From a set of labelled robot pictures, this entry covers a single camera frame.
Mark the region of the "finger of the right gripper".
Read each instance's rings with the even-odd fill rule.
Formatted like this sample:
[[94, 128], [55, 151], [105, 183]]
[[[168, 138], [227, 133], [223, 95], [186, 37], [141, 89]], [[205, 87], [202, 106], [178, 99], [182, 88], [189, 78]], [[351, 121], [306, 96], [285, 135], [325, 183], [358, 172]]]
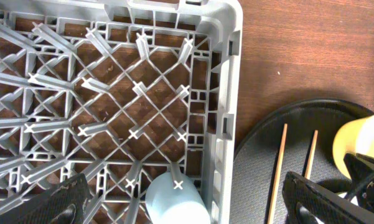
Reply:
[[357, 199], [358, 206], [374, 213], [374, 157], [346, 153], [344, 164], [352, 180], [352, 188], [344, 199]]

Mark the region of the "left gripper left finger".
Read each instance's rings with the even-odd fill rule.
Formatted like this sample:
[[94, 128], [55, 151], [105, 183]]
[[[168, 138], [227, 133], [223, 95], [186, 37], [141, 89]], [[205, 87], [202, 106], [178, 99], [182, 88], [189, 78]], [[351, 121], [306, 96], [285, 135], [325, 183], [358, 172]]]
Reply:
[[88, 200], [91, 199], [84, 174], [53, 186], [26, 202], [0, 213], [3, 223], [83, 223]]

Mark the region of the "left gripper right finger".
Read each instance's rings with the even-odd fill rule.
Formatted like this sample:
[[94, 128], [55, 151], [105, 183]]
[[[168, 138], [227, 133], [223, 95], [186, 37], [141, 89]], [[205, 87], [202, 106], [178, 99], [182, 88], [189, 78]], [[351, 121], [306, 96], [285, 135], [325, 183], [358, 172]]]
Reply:
[[286, 174], [282, 195], [289, 223], [304, 222], [300, 214], [301, 207], [324, 223], [374, 223], [374, 213], [295, 172]]

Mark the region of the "yellow bowl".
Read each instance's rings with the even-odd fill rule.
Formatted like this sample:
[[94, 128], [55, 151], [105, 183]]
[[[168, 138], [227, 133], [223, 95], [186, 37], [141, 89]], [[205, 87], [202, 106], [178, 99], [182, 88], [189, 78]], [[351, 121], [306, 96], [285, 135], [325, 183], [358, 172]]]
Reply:
[[374, 158], [374, 115], [344, 124], [335, 135], [332, 155], [338, 170], [351, 179], [344, 156], [356, 153]]

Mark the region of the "blue plastic cup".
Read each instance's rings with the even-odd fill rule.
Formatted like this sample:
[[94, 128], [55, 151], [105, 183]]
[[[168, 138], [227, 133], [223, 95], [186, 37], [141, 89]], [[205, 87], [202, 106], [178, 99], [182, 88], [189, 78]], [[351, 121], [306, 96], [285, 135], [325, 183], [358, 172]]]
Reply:
[[193, 182], [182, 175], [175, 189], [170, 172], [156, 177], [146, 192], [146, 208], [153, 224], [209, 224], [210, 215]]

